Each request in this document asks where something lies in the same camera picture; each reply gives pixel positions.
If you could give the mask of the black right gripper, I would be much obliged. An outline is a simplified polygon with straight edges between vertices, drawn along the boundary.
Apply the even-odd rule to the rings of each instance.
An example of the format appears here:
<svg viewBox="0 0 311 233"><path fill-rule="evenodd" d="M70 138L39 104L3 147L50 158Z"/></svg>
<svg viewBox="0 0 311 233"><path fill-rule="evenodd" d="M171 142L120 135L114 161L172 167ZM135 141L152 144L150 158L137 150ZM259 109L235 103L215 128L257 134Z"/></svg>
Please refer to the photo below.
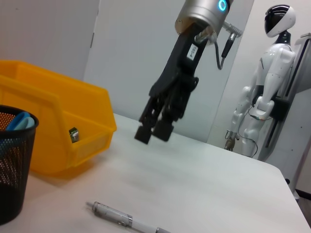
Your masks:
<svg viewBox="0 0 311 233"><path fill-rule="evenodd" d="M194 74L206 41L199 44L195 36L202 30L202 25L193 23L179 35L164 70L151 87L150 98L139 118L141 125L136 140L147 145L153 135L167 142L174 129L173 123L184 116L190 94L199 82Z"/></svg>

